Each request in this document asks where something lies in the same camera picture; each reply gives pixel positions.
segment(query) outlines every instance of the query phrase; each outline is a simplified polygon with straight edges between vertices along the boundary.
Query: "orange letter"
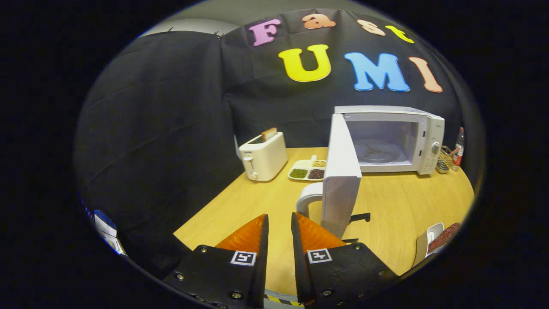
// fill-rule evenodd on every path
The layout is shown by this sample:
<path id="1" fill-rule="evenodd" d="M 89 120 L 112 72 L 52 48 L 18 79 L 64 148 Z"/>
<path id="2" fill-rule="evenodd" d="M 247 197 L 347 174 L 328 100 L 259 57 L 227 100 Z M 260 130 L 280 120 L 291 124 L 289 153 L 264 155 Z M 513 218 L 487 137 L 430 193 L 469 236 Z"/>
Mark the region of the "orange letter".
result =
<path id="1" fill-rule="evenodd" d="M 359 19 L 356 21 L 357 23 L 359 23 L 362 28 L 370 33 L 373 33 L 373 34 L 377 34 L 377 35 L 385 35 L 385 33 L 383 32 L 383 30 L 381 30 L 380 28 L 378 28 L 376 25 L 374 25 L 373 23 L 370 23 L 369 21 L 365 21 L 365 20 L 362 20 L 362 19 Z"/>
<path id="2" fill-rule="evenodd" d="M 385 26 L 385 28 L 391 29 L 396 34 L 397 37 L 403 39 L 404 41 L 406 41 L 408 43 L 412 43 L 412 44 L 414 43 L 412 40 L 410 40 L 409 38 L 407 38 L 404 35 L 405 34 L 404 31 L 399 30 L 399 29 L 395 28 L 394 26 Z"/>
<path id="3" fill-rule="evenodd" d="M 425 80 L 423 86 L 425 89 L 433 92 L 442 92 L 442 87 L 436 83 L 433 73 L 431 73 L 431 70 L 427 67 L 427 61 L 417 57 L 409 57 L 408 59 L 416 64 L 419 72 L 423 76 L 423 80 Z"/>
<path id="4" fill-rule="evenodd" d="M 305 22 L 304 26 L 307 29 L 318 29 L 322 27 L 333 27 L 335 26 L 335 22 L 331 21 L 330 18 L 328 18 L 324 14 L 311 14 L 303 17 L 301 19 Z"/>

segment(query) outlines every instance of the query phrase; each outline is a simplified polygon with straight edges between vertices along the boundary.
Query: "grain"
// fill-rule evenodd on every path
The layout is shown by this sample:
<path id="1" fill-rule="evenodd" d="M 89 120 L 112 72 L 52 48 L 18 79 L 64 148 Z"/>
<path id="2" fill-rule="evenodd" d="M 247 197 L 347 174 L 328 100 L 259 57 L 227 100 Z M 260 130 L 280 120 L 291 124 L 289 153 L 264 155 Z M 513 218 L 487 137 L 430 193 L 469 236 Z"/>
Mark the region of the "grain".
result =
<path id="1" fill-rule="evenodd" d="M 326 161 L 314 161 L 312 163 L 313 167 L 326 167 Z"/>
<path id="2" fill-rule="evenodd" d="M 322 179 L 324 178 L 324 170 L 322 169 L 312 169 L 309 173 L 309 179 Z"/>
<path id="3" fill-rule="evenodd" d="M 294 168 L 290 173 L 290 177 L 293 177 L 293 178 L 305 178 L 305 175 L 307 175 L 306 169 Z"/>

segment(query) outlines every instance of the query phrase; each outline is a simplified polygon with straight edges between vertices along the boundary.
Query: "toast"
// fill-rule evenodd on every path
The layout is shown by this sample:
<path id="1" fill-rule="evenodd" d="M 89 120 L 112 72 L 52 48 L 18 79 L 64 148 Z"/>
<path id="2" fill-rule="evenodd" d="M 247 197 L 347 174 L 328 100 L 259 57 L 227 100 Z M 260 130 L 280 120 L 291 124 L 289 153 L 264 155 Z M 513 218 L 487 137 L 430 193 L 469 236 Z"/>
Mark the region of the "toast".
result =
<path id="1" fill-rule="evenodd" d="M 276 134 L 276 132 L 277 132 L 276 128 L 270 128 L 270 129 L 264 131 L 263 133 L 261 133 L 261 136 L 263 137 L 263 142 L 266 142 L 271 137 L 273 137 Z"/>

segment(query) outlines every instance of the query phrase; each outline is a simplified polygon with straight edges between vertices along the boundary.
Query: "open microwave door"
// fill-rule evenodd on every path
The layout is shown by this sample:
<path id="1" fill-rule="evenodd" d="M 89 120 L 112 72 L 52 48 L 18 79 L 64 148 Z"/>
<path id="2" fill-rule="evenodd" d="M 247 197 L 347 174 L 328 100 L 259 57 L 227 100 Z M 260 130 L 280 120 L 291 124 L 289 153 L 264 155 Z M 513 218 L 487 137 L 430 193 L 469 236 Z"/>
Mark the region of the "open microwave door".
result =
<path id="1" fill-rule="evenodd" d="M 362 173 L 342 114 L 332 115 L 328 158 L 322 182 L 321 226 L 336 237 L 345 233 L 355 207 Z"/>

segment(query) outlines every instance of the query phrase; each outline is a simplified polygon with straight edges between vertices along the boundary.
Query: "red beans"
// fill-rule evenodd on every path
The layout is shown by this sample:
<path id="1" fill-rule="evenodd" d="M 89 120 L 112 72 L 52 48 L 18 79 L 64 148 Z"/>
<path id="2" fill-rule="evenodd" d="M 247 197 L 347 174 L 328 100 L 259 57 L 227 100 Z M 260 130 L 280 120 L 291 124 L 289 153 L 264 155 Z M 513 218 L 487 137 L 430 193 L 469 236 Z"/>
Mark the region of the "red beans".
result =
<path id="1" fill-rule="evenodd" d="M 309 177 L 307 177 L 309 179 L 322 179 L 324 178 L 324 170 L 321 170 L 321 169 L 312 169 L 310 172 L 309 172 Z"/>

